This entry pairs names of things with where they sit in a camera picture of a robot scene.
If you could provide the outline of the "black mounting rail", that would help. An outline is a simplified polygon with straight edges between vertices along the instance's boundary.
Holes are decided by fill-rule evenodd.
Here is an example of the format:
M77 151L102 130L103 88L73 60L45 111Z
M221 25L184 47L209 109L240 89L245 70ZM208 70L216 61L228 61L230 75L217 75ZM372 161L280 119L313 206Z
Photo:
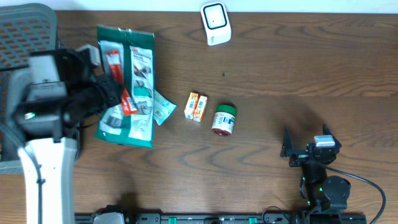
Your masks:
M76 215L75 224L94 223L135 223L135 224L253 224L253 223L312 223L312 224L364 224L364 215L317 215L313 214L308 220L299 215L291 216L281 213L267 213L265 215L161 215L158 213L95 213L92 215Z

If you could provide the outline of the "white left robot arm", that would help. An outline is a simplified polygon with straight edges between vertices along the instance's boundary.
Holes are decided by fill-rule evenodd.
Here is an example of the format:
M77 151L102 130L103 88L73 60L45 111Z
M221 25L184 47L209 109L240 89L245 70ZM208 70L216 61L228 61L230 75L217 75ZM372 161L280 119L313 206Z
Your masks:
M120 103L123 86L97 75L99 50L33 52L7 92L6 144L19 157L28 223L74 223L73 167L82 122Z

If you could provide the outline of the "light teal wipes packet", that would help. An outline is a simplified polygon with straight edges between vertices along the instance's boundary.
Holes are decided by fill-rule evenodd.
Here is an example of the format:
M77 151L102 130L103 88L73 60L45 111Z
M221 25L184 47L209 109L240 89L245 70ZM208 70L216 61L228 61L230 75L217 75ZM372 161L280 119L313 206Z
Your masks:
M154 119L160 126L173 113L177 105L154 91Z

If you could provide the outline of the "green lid spice jar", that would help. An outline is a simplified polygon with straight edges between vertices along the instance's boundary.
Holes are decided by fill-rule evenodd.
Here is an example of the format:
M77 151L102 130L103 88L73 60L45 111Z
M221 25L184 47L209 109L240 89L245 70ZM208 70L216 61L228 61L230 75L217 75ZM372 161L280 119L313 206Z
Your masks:
M230 136L236 120L236 108L230 105L218 105L211 130L219 136Z

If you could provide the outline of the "red white snack stick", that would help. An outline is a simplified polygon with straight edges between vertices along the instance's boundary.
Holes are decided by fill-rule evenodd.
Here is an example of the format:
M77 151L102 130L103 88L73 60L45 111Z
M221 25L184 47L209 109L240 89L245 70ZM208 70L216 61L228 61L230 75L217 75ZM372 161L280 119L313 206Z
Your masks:
M106 53L106 60L109 65L110 72L113 78L124 85L124 76L122 69L122 62L118 50L111 50ZM132 103L132 98L127 90L124 88L121 95L121 107L124 116L130 116L132 114L137 114L138 110Z

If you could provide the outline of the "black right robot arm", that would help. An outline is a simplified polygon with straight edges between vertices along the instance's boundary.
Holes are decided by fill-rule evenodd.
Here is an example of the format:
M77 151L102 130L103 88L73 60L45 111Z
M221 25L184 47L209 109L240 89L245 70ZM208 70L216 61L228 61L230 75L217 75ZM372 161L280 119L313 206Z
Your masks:
M340 148L340 142L327 125L323 125L323 134L315 136L305 149L294 149L289 130L284 130L280 157L289 158L290 167L302 169L301 194L316 211L341 212L347 209L350 182L340 176L329 176L326 172L327 165L336 159Z

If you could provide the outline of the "orange small box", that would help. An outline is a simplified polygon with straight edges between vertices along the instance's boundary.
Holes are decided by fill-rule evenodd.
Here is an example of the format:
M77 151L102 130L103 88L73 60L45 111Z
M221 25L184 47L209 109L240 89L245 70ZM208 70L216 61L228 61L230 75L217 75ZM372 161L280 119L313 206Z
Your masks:
M200 96L198 99L197 106L195 108L195 112L193 114L193 120L197 122L201 122L204 114L205 114L205 109L207 105L208 97L207 96Z
M187 104L184 109L184 114L185 114L186 118L193 119L193 115L194 115L195 108L197 106L199 97L200 96L198 93L194 93L194 92L190 93L188 100L187 100Z

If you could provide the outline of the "grey plastic basket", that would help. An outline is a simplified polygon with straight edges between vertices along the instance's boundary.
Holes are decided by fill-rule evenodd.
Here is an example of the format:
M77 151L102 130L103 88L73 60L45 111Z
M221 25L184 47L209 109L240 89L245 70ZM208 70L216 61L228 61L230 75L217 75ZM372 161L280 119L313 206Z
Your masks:
M18 105L48 95L44 87L59 82L56 76L40 75L37 68L29 67L32 52L60 45L57 25L55 11L44 4L1 7L1 121L20 140L26 137L12 118Z

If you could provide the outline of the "white barcode scanner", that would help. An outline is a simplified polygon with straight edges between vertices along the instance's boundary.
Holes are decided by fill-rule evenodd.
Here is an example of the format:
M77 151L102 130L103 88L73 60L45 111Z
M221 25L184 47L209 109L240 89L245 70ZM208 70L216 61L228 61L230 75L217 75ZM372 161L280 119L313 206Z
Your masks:
M211 2L201 7L201 19L209 46L229 42L232 36L226 6L222 2Z

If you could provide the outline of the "green white snack bag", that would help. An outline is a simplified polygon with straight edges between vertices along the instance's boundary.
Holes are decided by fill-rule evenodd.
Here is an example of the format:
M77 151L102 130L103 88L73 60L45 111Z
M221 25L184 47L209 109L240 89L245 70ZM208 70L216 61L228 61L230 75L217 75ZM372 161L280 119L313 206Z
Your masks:
M124 86L138 113L125 116L121 104L109 108L98 124L95 138L115 144L151 149L154 132L154 34L98 26L97 38L105 73L111 74L106 53L111 50L119 51Z

